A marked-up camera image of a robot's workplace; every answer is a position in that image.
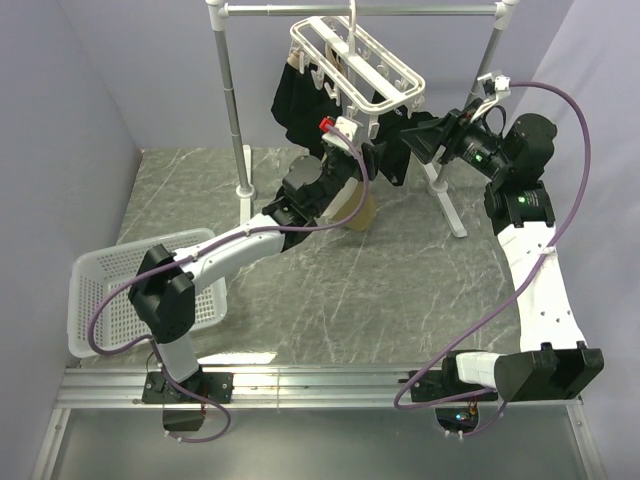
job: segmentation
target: clothes rack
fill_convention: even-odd
[[[502,32],[509,25],[513,11],[520,0],[502,0],[493,5],[359,5],[358,16],[492,16],[495,21],[478,73],[473,79],[467,104],[477,95],[477,78],[487,73]],[[233,16],[349,16],[351,5],[229,5],[224,0],[206,0],[211,27],[214,31],[220,72],[225,93],[231,140],[238,168],[239,184],[236,194],[240,198],[240,221],[253,214],[255,188],[252,184],[251,148],[242,141],[233,76],[227,46],[227,20]],[[456,237],[466,237],[467,231],[447,193],[447,166],[440,171],[434,162],[422,165],[428,179],[428,190],[438,199],[443,214]]]

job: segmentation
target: white wall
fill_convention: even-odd
[[[204,0],[59,0],[140,147],[230,146],[215,41]],[[346,0],[232,0],[346,4]],[[358,4],[493,0],[360,0]],[[495,65],[530,79],[572,0],[522,0]],[[271,102],[295,17],[231,18],[229,48],[244,140],[287,144]],[[491,17],[362,18],[361,25],[427,80],[431,112],[461,107],[491,34]]]
[[[51,0],[0,0],[0,477],[27,478],[69,360],[73,261],[113,244],[139,162]]]
[[[640,475],[639,15],[633,0],[576,0],[535,75],[571,93],[591,129],[587,195],[559,248],[576,318],[605,356],[585,402],[610,480]],[[578,123],[552,94],[529,92],[519,109],[558,123],[558,151],[544,179],[562,219],[582,169]]]

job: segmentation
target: red clip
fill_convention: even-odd
[[[324,133],[327,133],[329,131],[328,126],[331,125],[332,127],[336,124],[336,121],[331,118],[331,117],[325,117],[322,119],[322,121],[320,122],[320,130],[322,130]]]

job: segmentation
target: marble floor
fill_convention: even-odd
[[[254,149],[257,207],[269,203],[303,150]],[[193,335],[200,357],[273,353],[274,363],[423,362],[512,292],[510,273],[484,214],[484,178],[454,162],[450,193],[469,232],[451,236],[417,163],[402,187],[372,187],[376,219],[365,232],[316,233],[296,248],[227,278],[227,317]],[[150,149],[119,242],[238,224],[237,173],[227,149]],[[518,350],[515,306],[460,348]],[[141,346],[84,365],[144,364]]]

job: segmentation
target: white laundry basket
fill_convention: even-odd
[[[69,286],[69,351],[79,358],[96,355],[87,341],[89,318],[109,292],[136,275],[147,250],[162,244],[172,251],[213,237],[213,232],[205,228],[189,230],[105,248],[76,260]],[[128,289],[113,299],[96,325],[96,343],[106,350],[121,347],[149,333],[149,328],[138,318],[129,302],[127,293]],[[196,323],[193,330],[219,323],[226,313],[227,289],[222,278],[196,297]]]

